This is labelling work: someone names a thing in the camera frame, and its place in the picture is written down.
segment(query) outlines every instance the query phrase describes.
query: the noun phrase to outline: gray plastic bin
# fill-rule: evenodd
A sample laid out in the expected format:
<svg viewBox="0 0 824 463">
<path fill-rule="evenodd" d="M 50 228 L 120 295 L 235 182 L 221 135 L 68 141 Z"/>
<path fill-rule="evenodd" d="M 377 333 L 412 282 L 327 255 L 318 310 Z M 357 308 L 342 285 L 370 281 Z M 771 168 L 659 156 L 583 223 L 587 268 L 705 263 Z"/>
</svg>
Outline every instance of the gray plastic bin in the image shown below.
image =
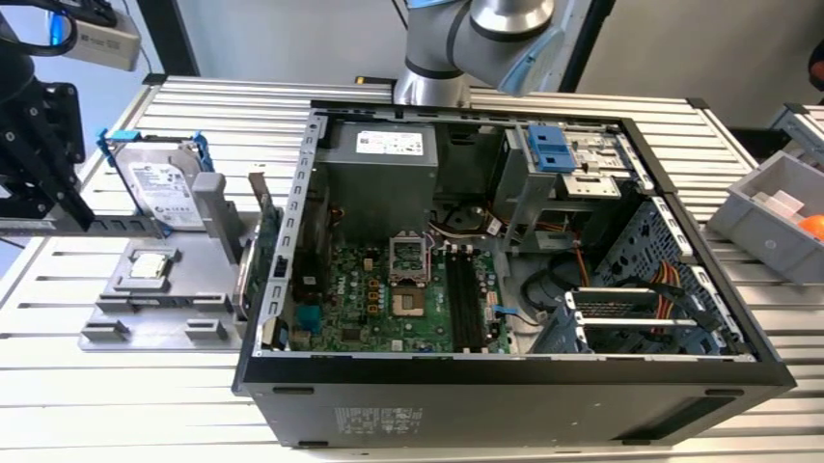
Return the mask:
<svg viewBox="0 0 824 463">
<path fill-rule="evenodd" d="M 824 283 L 824 243 L 754 199 L 779 190 L 804 203 L 800 215 L 824 214 L 824 174 L 780 152 L 731 186 L 708 226 L 794 283 Z"/>
</svg>

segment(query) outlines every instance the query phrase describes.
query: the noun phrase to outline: blue latch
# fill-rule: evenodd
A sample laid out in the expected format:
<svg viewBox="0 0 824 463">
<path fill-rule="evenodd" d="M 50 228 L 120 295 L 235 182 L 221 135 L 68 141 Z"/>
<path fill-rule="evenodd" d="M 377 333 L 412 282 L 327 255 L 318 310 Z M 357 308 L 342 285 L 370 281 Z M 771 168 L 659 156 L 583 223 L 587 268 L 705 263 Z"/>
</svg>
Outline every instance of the blue latch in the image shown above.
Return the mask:
<svg viewBox="0 0 824 463">
<path fill-rule="evenodd" d="M 564 131 L 557 126 L 526 127 L 529 147 L 538 158 L 538 171 L 569 174 L 579 169 L 576 158 L 567 145 Z"/>
</svg>

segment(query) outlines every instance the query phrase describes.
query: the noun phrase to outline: ram slot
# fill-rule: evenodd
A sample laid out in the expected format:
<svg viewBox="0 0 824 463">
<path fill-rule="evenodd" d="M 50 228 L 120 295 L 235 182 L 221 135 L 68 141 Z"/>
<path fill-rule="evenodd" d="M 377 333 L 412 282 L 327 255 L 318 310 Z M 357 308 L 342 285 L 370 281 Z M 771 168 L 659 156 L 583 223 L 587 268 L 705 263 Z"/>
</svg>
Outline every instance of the ram slot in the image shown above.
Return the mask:
<svg viewBox="0 0 824 463">
<path fill-rule="evenodd" d="M 454 351 L 481 352 L 485 346 L 481 296 L 472 257 L 464 253 L 448 256 L 448 293 Z"/>
</svg>

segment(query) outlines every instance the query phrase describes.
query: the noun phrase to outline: power supply label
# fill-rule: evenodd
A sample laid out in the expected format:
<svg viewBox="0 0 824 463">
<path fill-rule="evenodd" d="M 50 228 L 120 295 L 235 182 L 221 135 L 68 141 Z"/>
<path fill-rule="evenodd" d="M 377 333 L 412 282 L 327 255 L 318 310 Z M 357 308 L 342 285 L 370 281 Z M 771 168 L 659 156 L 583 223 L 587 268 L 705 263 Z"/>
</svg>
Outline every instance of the power supply label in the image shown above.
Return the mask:
<svg viewBox="0 0 824 463">
<path fill-rule="evenodd" d="M 424 155 L 424 134 L 414 132 L 376 132 L 365 130 L 358 133 L 358 148 L 362 154 Z"/>
</svg>

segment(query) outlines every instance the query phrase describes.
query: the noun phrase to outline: aluminum extrusion table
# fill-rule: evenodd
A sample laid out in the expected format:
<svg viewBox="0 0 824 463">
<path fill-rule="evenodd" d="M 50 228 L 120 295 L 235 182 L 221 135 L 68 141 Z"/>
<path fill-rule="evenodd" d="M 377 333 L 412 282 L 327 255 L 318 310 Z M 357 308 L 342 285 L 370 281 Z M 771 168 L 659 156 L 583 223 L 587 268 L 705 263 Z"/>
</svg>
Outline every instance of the aluminum extrusion table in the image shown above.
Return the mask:
<svg viewBox="0 0 824 463">
<path fill-rule="evenodd" d="M 311 99 L 390 101 L 388 86 L 310 86 L 170 77 L 143 87 L 115 128 L 159 135 L 202 130 L 238 208 L 257 208 L 246 182 L 266 172 L 286 201 Z M 477 109 L 631 117 L 705 222 L 725 189 L 755 161 L 700 101 L 474 90 Z M 130 210 L 123 184 L 99 156 L 86 198 L 103 212 Z M 251 399 L 230 391 L 237 354 L 84 353 L 78 333 L 126 240 L 34 239 L 3 284 L 0 452 L 4 461 L 494 461 L 584 460 L 795 463 L 824 460 L 824 286 L 792 286 L 729 242 L 712 247 L 791 366 L 799 388 L 672 449 L 584 453 L 533 449 L 282 448 Z"/>
</svg>

